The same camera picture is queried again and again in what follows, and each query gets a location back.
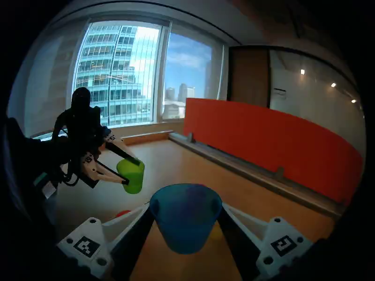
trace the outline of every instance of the red partition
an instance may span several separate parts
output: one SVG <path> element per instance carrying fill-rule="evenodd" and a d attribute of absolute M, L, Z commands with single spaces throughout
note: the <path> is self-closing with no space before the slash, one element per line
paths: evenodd
<path fill-rule="evenodd" d="M 305 119 L 237 102 L 188 98 L 184 134 L 348 204 L 362 157 L 339 135 Z"/>

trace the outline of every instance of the glass building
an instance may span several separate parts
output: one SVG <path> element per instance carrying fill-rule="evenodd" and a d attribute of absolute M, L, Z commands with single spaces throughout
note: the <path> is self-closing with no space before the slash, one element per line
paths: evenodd
<path fill-rule="evenodd" d="M 103 126 L 153 121 L 159 34 L 156 25 L 97 22 L 90 26 L 81 45 L 73 88 L 90 90 L 90 105 L 100 107 Z"/>

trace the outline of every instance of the skyscraper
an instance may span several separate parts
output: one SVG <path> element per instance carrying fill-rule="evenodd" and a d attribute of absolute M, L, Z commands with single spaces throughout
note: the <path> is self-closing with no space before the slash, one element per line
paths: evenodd
<path fill-rule="evenodd" d="M 188 87 L 187 88 L 186 97 L 195 97 L 195 87 Z"/>
<path fill-rule="evenodd" d="M 186 84 L 182 83 L 180 85 L 179 102 L 183 102 L 183 103 L 186 102 L 186 97 L 188 95 L 187 89 L 188 89 L 188 87 L 186 86 Z"/>
<path fill-rule="evenodd" d="M 152 44 L 137 39 L 138 32 L 149 34 L 153 38 Z M 143 75 L 153 75 L 153 65 L 136 71 L 131 62 L 141 59 L 142 55 L 151 57 L 156 53 L 154 42 L 158 36 L 159 30 L 152 28 L 108 26 L 100 22 L 91 26 L 82 42 L 74 87 L 90 90 L 90 105 L 100 107 L 102 125 L 152 120 L 151 90 L 143 84 Z"/>
<path fill-rule="evenodd" d="M 175 100 L 174 88 L 168 88 L 167 90 L 165 90 L 165 100 L 166 101 L 174 101 Z"/>

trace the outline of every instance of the glass wall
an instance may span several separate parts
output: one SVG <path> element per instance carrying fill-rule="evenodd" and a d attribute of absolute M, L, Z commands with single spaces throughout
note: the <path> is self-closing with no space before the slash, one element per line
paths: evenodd
<path fill-rule="evenodd" d="M 271 50 L 270 63 L 271 109 L 325 127 L 365 156 L 360 96 L 348 80 L 329 66 L 295 53 Z"/>
<path fill-rule="evenodd" d="M 163 119 L 185 117 L 187 97 L 218 98 L 223 44 L 172 25 L 165 63 Z"/>
<path fill-rule="evenodd" d="M 87 87 L 101 124 L 153 121 L 155 62 L 161 26 L 93 23 L 83 40 L 74 89 Z"/>
<path fill-rule="evenodd" d="M 158 56 L 164 51 L 166 56 Z M 218 99 L 223 53 L 221 41 L 174 23 L 169 29 L 95 22 L 82 41 L 73 90 L 90 90 L 104 126 L 181 119 L 186 98 Z"/>

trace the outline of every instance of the blue cup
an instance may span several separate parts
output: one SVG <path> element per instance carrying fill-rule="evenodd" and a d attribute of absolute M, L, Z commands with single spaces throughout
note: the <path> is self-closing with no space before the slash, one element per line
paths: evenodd
<path fill-rule="evenodd" d="M 212 189 L 198 184 L 163 187 L 150 200 L 150 210 L 168 247 L 179 254 L 201 250 L 223 202 Z"/>

